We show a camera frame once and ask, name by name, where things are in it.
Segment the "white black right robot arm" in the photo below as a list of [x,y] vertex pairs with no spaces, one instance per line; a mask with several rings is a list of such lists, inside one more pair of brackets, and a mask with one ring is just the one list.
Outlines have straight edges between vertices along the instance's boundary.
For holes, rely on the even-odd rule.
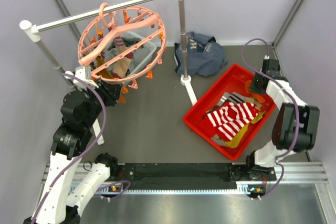
[[246,158],[245,174],[256,180],[273,173],[283,158],[315,146],[320,110],[295,94],[280,74],[279,61],[268,56],[264,57],[261,70],[255,72],[249,90],[268,95],[279,109],[271,140]]

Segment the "orange sock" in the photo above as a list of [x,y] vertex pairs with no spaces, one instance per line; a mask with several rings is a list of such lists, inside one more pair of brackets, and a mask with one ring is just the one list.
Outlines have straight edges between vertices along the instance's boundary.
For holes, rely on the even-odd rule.
[[245,83],[245,92],[253,97],[258,103],[263,104],[265,102],[264,97],[261,94],[258,94],[256,92],[250,91],[250,86],[251,86],[252,81],[249,80]]
[[123,86],[121,88],[121,91],[120,91],[120,96],[119,96],[119,99],[118,99],[118,102],[119,103],[126,103],[126,100],[124,98],[124,94],[128,94],[129,93],[129,90],[127,87]]

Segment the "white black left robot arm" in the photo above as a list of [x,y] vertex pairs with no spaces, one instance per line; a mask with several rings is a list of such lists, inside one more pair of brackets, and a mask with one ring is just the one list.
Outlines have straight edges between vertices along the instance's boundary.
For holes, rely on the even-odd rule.
[[53,135],[50,167],[37,209],[24,223],[79,223],[86,205],[106,180],[120,172],[118,160],[108,153],[97,156],[81,183],[70,191],[77,166],[92,137],[91,128],[102,111],[101,105],[114,106],[120,84],[97,82],[96,97],[90,90],[72,91],[63,99],[62,123]]

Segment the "pink round clip hanger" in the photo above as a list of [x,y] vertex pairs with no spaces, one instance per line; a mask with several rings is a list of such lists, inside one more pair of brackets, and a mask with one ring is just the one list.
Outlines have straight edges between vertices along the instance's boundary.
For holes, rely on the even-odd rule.
[[[152,68],[162,63],[166,44],[166,31],[158,13],[141,6],[130,6],[115,11],[107,10],[107,3],[99,7],[98,16],[86,27],[78,44],[78,61],[81,66],[91,67],[95,80],[109,84],[121,83],[138,88],[137,78],[152,78]],[[152,32],[132,45],[123,39],[135,30],[151,27]],[[134,54],[154,38],[161,41],[159,50],[153,49],[130,69],[135,62]]]

